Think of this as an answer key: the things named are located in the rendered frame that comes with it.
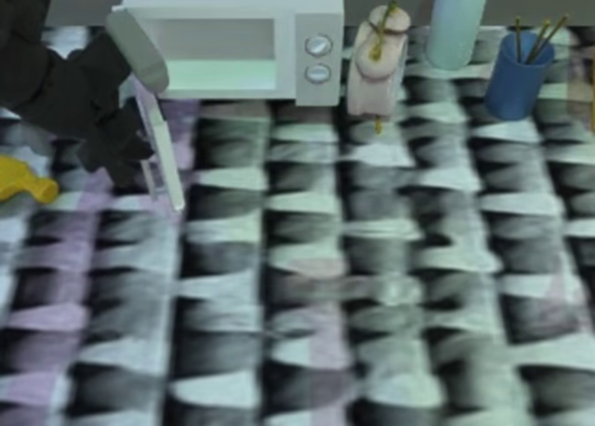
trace yellow toy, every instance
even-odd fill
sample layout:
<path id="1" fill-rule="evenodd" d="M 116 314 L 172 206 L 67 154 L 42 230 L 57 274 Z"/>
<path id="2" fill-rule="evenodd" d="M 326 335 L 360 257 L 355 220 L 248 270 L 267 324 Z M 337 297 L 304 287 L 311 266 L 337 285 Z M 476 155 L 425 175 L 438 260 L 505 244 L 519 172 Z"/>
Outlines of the yellow toy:
<path id="1" fill-rule="evenodd" d="M 37 177 L 27 163 L 0 155 L 0 201 L 27 192 L 37 202 L 48 205 L 58 197 L 59 191 L 54 180 Z"/>

